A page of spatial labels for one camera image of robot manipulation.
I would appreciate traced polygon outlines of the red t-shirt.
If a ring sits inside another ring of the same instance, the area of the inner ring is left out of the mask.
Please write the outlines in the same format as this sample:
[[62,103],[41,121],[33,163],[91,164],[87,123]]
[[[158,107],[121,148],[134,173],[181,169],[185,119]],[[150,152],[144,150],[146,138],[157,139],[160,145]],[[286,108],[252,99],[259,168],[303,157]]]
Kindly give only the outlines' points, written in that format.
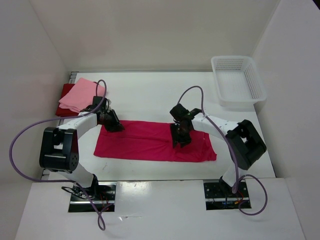
[[81,110],[92,104],[93,97],[96,95],[96,85],[96,82],[85,78],[81,78],[76,84],[64,84],[55,115],[77,116]]

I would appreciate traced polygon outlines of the white plastic basket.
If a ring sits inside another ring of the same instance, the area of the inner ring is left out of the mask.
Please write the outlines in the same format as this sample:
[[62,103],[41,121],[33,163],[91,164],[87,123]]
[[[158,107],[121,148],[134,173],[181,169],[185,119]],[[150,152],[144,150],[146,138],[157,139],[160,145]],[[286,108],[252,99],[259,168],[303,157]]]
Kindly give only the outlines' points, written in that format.
[[213,78],[220,105],[247,108],[267,99],[267,93],[253,58],[224,55],[211,58]]

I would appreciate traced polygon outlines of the light pink t-shirt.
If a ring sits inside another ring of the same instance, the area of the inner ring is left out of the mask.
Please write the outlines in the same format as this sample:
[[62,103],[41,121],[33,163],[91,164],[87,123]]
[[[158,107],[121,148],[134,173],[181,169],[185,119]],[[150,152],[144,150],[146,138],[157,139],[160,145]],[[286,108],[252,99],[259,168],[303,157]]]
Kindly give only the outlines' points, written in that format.
[[79,113],[93,102],[96,96],[97,83],[85,78],[80,78],[59,100],[59,107],[75,113]]

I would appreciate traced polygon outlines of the hot pink t-shirt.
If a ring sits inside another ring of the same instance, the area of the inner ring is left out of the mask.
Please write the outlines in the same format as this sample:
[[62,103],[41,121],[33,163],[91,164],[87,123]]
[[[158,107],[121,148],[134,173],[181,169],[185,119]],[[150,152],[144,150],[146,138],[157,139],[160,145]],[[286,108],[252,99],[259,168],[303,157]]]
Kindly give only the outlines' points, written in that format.
[[207,133],[192,131],[191,143],[173,147],[170,124],[123,120],[124,130],[108,132],[101,127],[94,156],[123,160],[202,163],[217,160]]

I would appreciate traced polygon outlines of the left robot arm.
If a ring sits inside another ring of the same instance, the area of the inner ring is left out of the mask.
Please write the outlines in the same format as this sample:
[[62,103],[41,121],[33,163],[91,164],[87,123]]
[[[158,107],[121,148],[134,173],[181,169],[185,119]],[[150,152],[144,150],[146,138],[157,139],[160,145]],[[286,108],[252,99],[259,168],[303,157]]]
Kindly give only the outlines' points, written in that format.
[[43,132],[39,165],[72,181],[74,187],[70,192],[78,198],[94,200],[106,192],[106,188],[99,185],[97,176],[79,163],[78,140],[97,125],[103,125],[111,133],[125,129],[115,110],[111,109],[82,112],[67,123],[56,128],[47,127]]

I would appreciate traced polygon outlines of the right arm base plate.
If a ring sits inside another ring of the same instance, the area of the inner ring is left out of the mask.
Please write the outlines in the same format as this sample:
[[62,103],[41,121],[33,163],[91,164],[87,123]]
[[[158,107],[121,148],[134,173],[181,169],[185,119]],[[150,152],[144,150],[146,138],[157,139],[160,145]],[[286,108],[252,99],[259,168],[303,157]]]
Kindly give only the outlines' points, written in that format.
[[[204,181],[204,196],[208,201],[225,201],[225,193],[221,190],[218,180]],[[240,200],[249,200],[249,191],[245,181],[241,181],[237,193],[229,193],[227,196],[228,201],[237,202]]]

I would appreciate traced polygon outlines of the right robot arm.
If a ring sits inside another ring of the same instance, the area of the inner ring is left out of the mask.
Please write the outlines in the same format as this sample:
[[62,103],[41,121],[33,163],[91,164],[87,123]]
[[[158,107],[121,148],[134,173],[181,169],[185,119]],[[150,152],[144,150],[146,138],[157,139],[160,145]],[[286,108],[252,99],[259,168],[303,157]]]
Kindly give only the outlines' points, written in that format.
[[234,164],[234,167],[229,167],[224,173],[219,184],[219,191],[225,197],[238,191],[241,178],[245,177],[250,167],[267,151],[264,141],[249,120],[224,120],[207,115],[198,108],[189,111],[181,104],[177,104],[169,113],[174,119],[174,123],[170,125],[174,148],[190,144],[193,132],[202,132],[225,141]]

